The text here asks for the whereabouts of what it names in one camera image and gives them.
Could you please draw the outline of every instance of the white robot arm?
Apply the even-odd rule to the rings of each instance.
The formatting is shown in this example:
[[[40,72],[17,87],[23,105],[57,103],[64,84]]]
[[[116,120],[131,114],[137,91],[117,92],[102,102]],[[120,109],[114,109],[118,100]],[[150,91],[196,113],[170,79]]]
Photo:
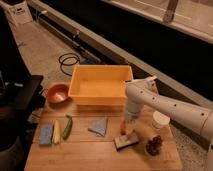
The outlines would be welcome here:
[[[154,79],[132,81],[127,83],[125,121],[132,122],[139,117],[143,105],[162,112],[181,125],[191,129],[202,137],[210,140],[205,171],[213,170],[213,111],[190,103],[158,95],[150,91]]]

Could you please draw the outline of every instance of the wooden cutting board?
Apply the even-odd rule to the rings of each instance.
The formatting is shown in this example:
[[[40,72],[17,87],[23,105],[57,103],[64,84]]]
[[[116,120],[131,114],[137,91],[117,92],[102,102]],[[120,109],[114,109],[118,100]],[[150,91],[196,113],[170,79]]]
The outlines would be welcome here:
[[[136,133],[140,143],[116,151],[113,139],[119,136],[123,107],[76,106],[72,101],[51,106],[46,104],[36,129],[33,144],[25,166],[26,171],[142,171],[181,170],[182,164],[169,125],[160,131],[151,125],[154,110],[145,106],[137,122]],[[61,131],[67,119],[73,116],[73,128],[69,138],[59,145],[40,147],[38,145],[40,126],[58,119]],[[97,137],[88,131],[89,125],[102,117],[108,117],[105,137]],[[150,157],[144,152],[147,141],[161,135],[163,146],[158,156]]]

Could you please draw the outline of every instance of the black cable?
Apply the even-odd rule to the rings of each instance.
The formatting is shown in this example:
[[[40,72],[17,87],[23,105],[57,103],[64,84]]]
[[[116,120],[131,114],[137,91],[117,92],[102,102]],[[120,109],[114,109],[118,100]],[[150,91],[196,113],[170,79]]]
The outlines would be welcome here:
[[[66,63],[66,61],[70,60],[70,59],[75,59],[75,61],[72,63]],[[58,61],[60,63],[61,72],[63,72],[65,75],[72,76],[71,74],[64,71],[63,66],[73,66],[77,63],[80,63],[80,57],[77,54],[70,52],[70,53],[65,53],[65,54],[59,56]]]

